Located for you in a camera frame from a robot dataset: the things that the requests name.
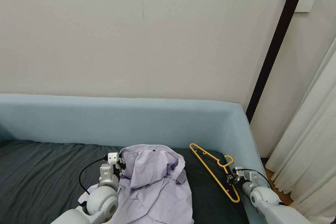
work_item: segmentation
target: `mattress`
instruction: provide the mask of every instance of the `mattress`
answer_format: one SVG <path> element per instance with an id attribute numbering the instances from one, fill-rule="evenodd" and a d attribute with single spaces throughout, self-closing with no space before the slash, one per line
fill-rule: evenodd
<path id="1" fill-rule="evenodd" d="M 82 168 L 120 149 L 92 144 L 0 142 L 0 223 L 51 223 L 66 210 L 77 207 L 83 193 L 78 184 Z M 227 198 L 191 150 L 174 150 L 186 161 L 196 224 L 248 223 L 243 203 L 234 204 Z M 205 160 L 224 184 L 223 170 L 213 160 Z M 98 182 L 100 165 L 96 163 L 83 173 L 86 187 Z"/>

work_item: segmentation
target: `black metal frame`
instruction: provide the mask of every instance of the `black metal frame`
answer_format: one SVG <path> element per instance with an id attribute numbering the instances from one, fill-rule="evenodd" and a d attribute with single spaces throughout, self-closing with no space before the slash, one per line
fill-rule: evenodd
<path id="1" fill-rule="evenodd" d="M 246 110 L 246 116 L 249 122 L 251 122 L 254 112 L 257 109 L 261 94 L 264 90 L 269 74 L 271 73 L 273 64 L 277 58 L 278 52 L 286 35 L 290 21 L 293 18 L 293 14 L 295 12 L 296 6 L 298 5 L 298 2 L 299 0 L 286 0 L 282 9 L 277 28 L 274 32 L 271 44 L 269 45 L 264 64 L 262 65 L 257 83 L 251 96 L 250 103 Z"/>

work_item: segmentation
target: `orange hanger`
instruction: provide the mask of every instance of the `orange hanger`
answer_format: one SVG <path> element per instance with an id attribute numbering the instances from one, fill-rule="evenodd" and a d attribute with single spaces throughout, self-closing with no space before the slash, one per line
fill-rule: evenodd
<path id="1" fill-rule="evenodd" d="M 193 153 L 197 156 L 197 158 L 202 162 L 202 164 L 205 166 L 205 168 L 208 170 L 208 172 L 212 175 L 212 177 L 217 181 L 217 183 L 219 184 L 219 186 L 221 187 L 221 189 L 226 193 L 226 195 L 229 197 L 229 199 L 233 202 L 233 203 L 238 203 L 240 202 L 240 197 L 239 194 L 236 190 L 236 187 L 234 185 L 232 185 L 233 190 L 236 194 L 237 199 L 234 199 L 231 197 L 231 195 L 229 194 L 229 190 L 225 189 L 225 187 L 222 185 L 222 183 L 218 180 L 218 178 L 216 177 L 216 175 L 210 170 L 210 168 L 206 165 L 206 163 L 202 160 L 202 158 L 199 156 L 199 154 L 197 153 L 196 150 L 193 149 L 193 146 L 197 147 L 198 149 L 200 149 L 204 155 L 209 155 L 211 158 L 213 158 L 214 160 L 217 161 L 217 164 L 222 167 L 225 171 L 226 174 L 229 174 L 226 167 L 229 166 L 230 164 L 234 163 L 233 157 L 231 157 L 230 155 L 225 155 L 224 157 L 229 158 L 230 162 L 228 162 L 225 165 L 222 165 L 219 161 L 219 158 L 213 156 L 212 154 L 210 154 L 209 152 L 207 152 L 206 150 L 202 149 L 201 147 L 199 147 L 197 144 L 195 143 L 191 143 L 189 145 L 189 148 L 193 151 Z"/>

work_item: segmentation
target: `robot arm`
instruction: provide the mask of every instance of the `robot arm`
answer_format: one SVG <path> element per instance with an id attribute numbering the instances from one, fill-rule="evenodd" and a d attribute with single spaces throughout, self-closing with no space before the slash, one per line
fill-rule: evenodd
<path id="1" fill-rule="evenodd" d="M 257 172 L 245 175 L 242 167 L 236 167 L 235 184 L 241 186 L 252 205 L 261 212 L 269 224 L 309 224 L 310 222 L 296 209 L 284 206 L 279 196 L 268 187 L 259 186 Z"/>
<path id="2" fill-rule="evenodd" d="M 101 224 L 110 220 L 118 207 L 119 179 L 114 170 L 123 168 L 119 153 L 109 153 L 108 163 L 100 166 L 98 188 L 90 193 L 86 205 L 64 212 L 51 224 Z"/>

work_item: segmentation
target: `lavender shirt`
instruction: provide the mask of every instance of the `lavender shirt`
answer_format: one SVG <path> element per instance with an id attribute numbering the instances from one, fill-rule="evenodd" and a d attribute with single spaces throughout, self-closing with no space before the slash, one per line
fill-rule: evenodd
<path id="1" fill-rule="evenodd" d="M 119 181 L 118 209 L 108 223 L 194 223 L 182 155 L 164 145 L 145 144 L 121 153 L 126 170 Z"/>

